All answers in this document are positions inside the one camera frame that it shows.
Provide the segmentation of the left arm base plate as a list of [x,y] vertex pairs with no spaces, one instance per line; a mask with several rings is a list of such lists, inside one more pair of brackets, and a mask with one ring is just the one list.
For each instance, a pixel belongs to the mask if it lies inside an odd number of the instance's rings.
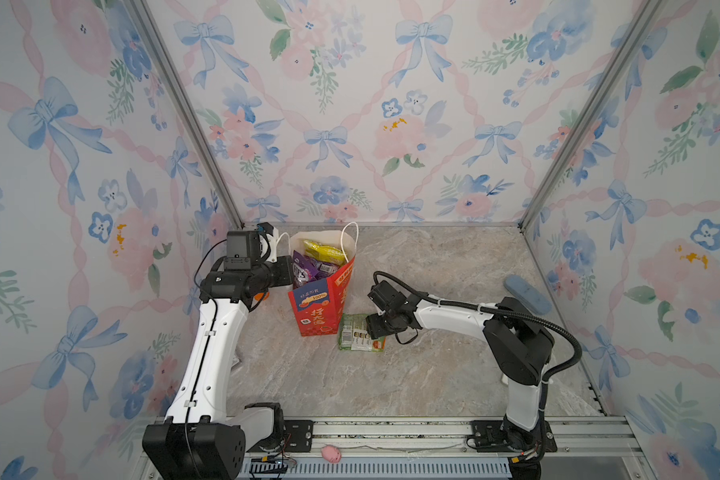
[[311,420],[243,420],[247,453],[309,453],[314,422]]

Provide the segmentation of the purple Fox's berries candy bag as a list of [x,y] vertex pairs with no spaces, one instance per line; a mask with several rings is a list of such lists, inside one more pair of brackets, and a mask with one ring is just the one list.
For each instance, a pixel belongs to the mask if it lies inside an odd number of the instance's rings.
[[295,288],[326,279],[339,270],[339,266],[336,264],[315,260],[298,251],[293,252],[292,259]]

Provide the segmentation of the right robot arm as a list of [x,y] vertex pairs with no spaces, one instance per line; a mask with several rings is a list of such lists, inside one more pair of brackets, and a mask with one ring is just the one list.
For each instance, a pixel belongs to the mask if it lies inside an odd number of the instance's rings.
[[467,445],[525,457],[541,452],[547,440],[543,374],[554,339],[518,301],[506,297],[498,304],[470,304],[422,292],[403,293],[386,280],[374,284],[368,297],[377,309],[366,318],[374,339],[412,329],[444,330],[485,341],[507,378],[508,404],[500,424],[475,428]]

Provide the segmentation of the yellow snack packet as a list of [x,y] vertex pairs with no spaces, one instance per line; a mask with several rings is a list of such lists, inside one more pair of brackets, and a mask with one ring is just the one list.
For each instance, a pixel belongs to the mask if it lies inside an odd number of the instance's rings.
[[345,252],[335,246],[323,244],[314,240],[304,240],[304,255],[321,263],[330,263],[339,267],[348,262]]

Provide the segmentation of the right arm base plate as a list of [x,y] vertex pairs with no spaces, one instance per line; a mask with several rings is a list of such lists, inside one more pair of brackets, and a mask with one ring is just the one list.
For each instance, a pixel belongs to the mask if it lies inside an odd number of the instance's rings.
[[531,431],[525,431],[506,419],[473,420],[467,444],[478,452],[499,452],[530,455],[540,447],[544,452],[557,452],[558,447],[550,424],[544,420]]

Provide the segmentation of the red paper gift bag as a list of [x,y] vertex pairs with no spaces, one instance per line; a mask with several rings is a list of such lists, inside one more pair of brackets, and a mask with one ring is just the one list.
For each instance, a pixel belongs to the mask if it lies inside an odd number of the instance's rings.
[[355,221],[341,230],[298,232],[288,238],[289,252],[306,252],[305,241],[339,250],[343,264],[331,276],[302,287],[293,287],[288,298],[302,337],[332,335],[339,331],[348,288],[352,279],[359,237]]

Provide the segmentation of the small green snack packet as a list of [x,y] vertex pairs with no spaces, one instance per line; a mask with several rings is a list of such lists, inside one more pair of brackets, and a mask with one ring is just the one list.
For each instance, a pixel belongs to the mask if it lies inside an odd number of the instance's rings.
[[342,316],[337,341],[340,351],[372,353],[384,351],[386,338],[371,338],[367,317],[367,314],[344,314]]

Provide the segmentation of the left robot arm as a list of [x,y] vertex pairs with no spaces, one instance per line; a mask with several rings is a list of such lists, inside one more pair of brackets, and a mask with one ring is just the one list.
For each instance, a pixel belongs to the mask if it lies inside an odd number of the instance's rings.
[[227,413],[233,356],[255,306],[273,287],[293,281],[292,260],[214,266],[199,285],[198,332],[186,371],[164,420],[147,426],[142,448],[164,479],[234,479],[246,454],[259,446],[277,452],[285,420],[277,402],[254,403]]

